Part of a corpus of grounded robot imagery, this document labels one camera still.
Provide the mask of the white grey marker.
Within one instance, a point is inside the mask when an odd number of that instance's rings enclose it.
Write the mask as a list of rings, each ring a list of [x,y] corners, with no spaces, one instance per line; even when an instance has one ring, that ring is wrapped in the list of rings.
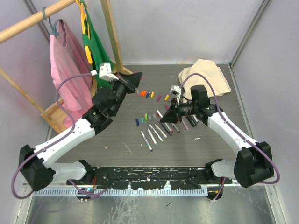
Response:
[[[157,125],[157,124],[154,124],[156,129],[163,135],[164,138],[167,139],[167,135],[162,131],[162,129]]]

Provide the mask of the pink pen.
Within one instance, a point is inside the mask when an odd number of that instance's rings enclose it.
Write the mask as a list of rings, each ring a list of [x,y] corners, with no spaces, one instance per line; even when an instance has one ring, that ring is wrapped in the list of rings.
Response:
[[[182,119],[182,124],[184,125],[185,129],[188,131],[189,128],[188,128],[187,124],[185,123],[185,121],[183,119]]]

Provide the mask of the orange highlighter cap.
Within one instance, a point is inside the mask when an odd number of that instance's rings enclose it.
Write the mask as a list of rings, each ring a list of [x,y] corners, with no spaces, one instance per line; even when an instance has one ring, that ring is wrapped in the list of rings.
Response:
[[[141,91],[140,95],[144,97],[146,95],[146,91]]]

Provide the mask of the dark purple marker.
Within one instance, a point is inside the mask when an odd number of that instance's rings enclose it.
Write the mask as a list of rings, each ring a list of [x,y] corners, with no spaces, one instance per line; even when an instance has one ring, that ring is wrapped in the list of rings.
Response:
[[[162,124],[160,121],[158,121],[158,123],[168,133],[168,135],[172,136],[171,132],[166,128],[166,126],[164,124]]]

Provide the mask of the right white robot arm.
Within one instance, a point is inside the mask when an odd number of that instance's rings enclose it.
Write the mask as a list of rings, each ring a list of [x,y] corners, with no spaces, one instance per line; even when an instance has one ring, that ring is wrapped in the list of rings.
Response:
[[[170,92],[174,97],[166,113],[161,116],[162,123],[180,123],[184,116],[195,115],[205,126],[219,134],[236,154],[235,161],[217,159],[206,163],[204,172],[207,182],[215,184],[226,177],[248,188],[274,176],[270,145],[246,135],[221,108],[211,104],[205,86],[191,87],[192,98],[185,103],[180,101],[181,88],[178,85],[173,85]]]

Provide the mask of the orange black highlighter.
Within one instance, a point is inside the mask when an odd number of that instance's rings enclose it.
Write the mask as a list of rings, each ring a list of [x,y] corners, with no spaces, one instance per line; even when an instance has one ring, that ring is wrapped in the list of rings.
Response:
[[[194,120],[192,115],[188,115],[187,120],[189,121],[189,123],[191,124],[192,127],[195,127],[197,125],[196,121]]]

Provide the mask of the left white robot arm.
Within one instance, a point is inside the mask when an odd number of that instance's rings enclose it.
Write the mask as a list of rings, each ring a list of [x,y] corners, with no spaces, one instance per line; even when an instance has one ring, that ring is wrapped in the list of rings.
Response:
[[[57,160],[81,142],[104,131],[116,116],[124,98],[135,93],[142,72],[125,75],[120,72],[104,77],[111,87],[99,87],[92,97],[92,107],[75,125],[56,137],[31,148],[20,149],[20,172],[33,191],[39,191],[53,182],[76,180],[88,185],[95,178],[95,171],[85,160],[74,163],[57,163]]]

